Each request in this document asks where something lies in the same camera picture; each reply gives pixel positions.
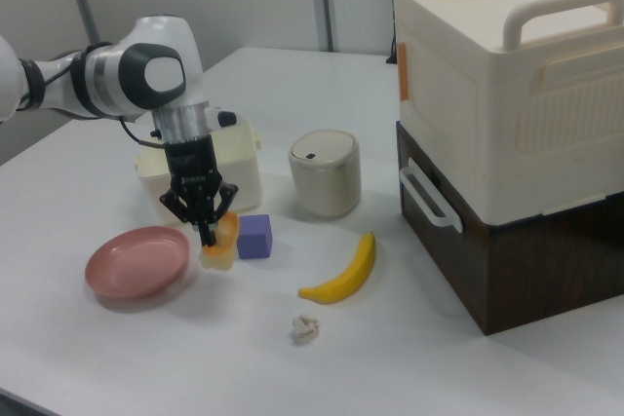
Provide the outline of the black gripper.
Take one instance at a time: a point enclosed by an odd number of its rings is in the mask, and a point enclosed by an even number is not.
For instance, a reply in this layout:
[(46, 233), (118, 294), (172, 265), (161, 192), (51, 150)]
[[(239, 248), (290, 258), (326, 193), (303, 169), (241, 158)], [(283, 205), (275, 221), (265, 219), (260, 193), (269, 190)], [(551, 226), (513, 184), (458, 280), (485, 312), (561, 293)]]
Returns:
[[(202, 246), (213, 246), (217, 221), (229, 211), (239, 187), (221, 180), (210, 136), (165, 143), (164, 150), (171, 182), (160, 203), (197, 229)], [(220, 202), (215, 209), (217, 189)]]

